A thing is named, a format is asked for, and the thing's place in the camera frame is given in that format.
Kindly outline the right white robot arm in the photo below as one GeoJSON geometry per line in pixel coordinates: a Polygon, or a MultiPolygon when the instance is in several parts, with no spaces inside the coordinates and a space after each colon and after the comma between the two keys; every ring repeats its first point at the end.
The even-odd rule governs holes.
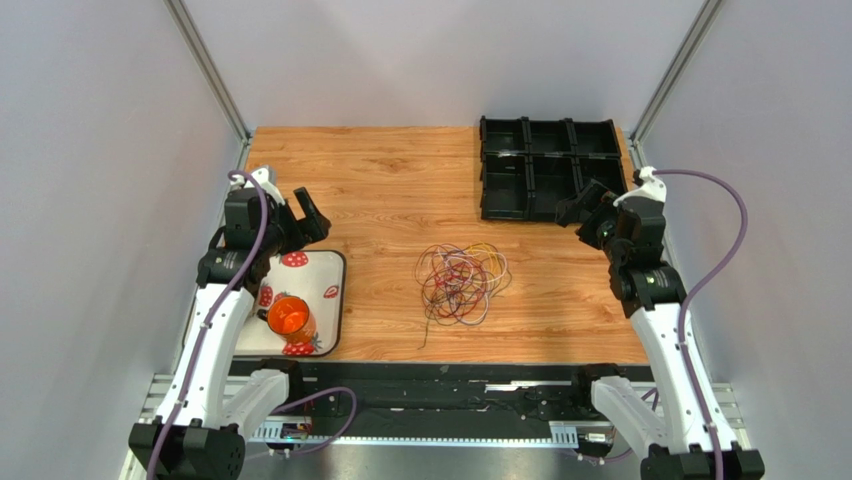
{"type": "Polygon", "coordinates": [[[694,346],[687,292],[663,259],[665,185],[646,180],[621,196],[592,180],[561,201],[556,222],[609,261],[610,288],[646,352],[663,408],[657,414],[613,365],[580,377],[589,405],[640,460],[644,479],[760,479],[759,451],[743,447],[713,394],[694,346]]]}

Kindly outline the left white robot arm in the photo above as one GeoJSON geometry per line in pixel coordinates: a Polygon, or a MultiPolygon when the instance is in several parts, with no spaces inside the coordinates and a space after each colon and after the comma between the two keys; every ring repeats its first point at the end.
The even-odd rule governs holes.
{"type": "Polygon", "coordinates": [[[262,369],[231,399],[224,391],[239,334],[273,257],[327,238],[331,222],[306,188],[295,217],[270,187],[231,191],[225,219],[198,262],[194,314],[171,385],[151,422],[133,425],[128,444],[149,479],[236,479],[247,439],[289,396],[288,368],[262,369]]]}

